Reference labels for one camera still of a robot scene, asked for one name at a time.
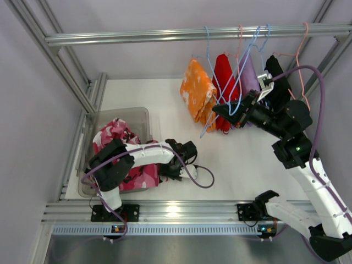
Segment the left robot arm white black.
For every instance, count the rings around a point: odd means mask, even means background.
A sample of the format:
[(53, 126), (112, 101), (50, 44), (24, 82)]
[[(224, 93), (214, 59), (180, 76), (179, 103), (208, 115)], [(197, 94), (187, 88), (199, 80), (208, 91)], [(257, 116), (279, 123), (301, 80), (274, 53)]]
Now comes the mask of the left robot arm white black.
[(122, 206), (119, 186), (128, 178), (130, 171), (137, 167), (145, 169), (157, 165), (157, 175), (173, 180), (189, 177), (197, 178), (197, 170), (190, 159), (197, 157), (193, 142), (185, 144), (167, 139), (149, 144), (128, 144), (114, 139), (89, 161), (86, 176), (92, 176), (97, 196), (103, 204), (103, 211), (111, 213)]

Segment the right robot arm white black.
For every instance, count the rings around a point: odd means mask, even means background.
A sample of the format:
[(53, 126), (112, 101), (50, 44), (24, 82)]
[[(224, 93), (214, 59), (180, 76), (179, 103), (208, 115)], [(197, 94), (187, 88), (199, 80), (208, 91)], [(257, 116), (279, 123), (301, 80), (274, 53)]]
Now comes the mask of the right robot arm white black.
[(327, 177), (322, 161), (304, 130), (312, 124), (308, 107), (291, 100), (278, 112), (259, 104), (259, 93), (252, 90), (242, 101), (233, 101), (237, 108), (229, 114), (227, 104), (212, 110), (236, 128), (246, 123), (268, 132), (279, 140), (272, 145), (276, 158), (300, 184), (309, 198), (320, 223), (285, 201), (277, 192), (268, 190), (253, 202), (237, 206), (239, 220), (264, 221), (276, 218), (306, 238), (313, 251), (324, 261), (331, 262), (351, 251), (351, 212)]

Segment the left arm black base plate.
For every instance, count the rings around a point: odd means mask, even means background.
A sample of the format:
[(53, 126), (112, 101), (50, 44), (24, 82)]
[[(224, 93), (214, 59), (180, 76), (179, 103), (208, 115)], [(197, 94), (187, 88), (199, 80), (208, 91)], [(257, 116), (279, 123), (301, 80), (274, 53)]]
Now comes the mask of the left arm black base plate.
[[(115, 210), (125, 222), (138, 222), (140, 205), (122, 205)], [(92, 207), (91, 222), (121, 222), (121, 220), (111, 212), (108, 212), (104, 205), (94, 205)]]

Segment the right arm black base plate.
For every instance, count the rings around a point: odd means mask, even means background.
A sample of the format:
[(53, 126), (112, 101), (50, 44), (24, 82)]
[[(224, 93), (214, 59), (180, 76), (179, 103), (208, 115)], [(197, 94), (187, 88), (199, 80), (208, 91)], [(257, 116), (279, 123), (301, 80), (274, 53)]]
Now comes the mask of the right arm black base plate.
[(256, 202), (239, 203), (236, 205), (240, 221), (272, 221), (274, 218), (267, 213), (264, 205)]

